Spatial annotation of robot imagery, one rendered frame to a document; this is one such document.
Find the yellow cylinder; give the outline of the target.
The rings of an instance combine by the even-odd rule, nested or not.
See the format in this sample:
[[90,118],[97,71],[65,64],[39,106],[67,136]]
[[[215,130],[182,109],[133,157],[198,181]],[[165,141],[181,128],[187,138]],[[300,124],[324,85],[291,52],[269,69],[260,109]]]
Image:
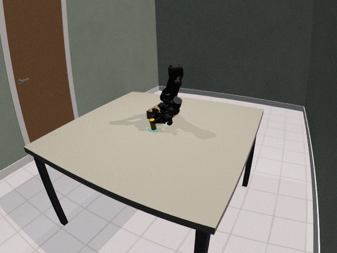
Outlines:
[[155,123],[152,123],[155,119],[150,119],[150,125],[151,125],[151,129],[152,130],[156,130],[156,124]]

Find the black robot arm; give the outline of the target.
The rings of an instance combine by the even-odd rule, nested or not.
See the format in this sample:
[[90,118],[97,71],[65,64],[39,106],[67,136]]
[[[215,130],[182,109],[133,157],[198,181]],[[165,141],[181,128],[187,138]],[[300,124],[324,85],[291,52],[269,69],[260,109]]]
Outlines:
[[[160,112],[163,111],[167,114],[171,108],[174,115],[178,115],[182,104],[182,99],[177,97],[180,86],[182,85],[183,67],[181,65],[170,65],[168,68],[169,79],[166,88],[160,95],[160,100],[163,101],[157,106],[160,108]],[[177,80],[177,77],[180,78]]]

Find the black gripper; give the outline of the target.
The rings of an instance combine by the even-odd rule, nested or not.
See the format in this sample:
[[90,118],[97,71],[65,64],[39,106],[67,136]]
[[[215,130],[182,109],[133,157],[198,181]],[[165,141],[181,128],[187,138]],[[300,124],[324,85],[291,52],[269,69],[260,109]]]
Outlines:
[[[167,114],[164,114],[163,111],[159,112],[158,109],[153,108],[152,112],[153,112],[153,116],[151,117],[151,119],[155,119],[152,123],[161,123],[161,124],[165,124],[167,122],[167,125],[172,125],[173,121],[171,116],[173,117],[174,112],[171,108],[169,108],[170,111]],[[170,116],[169,116],[170,115]],[[166,117],[167,116],[167,117]]]

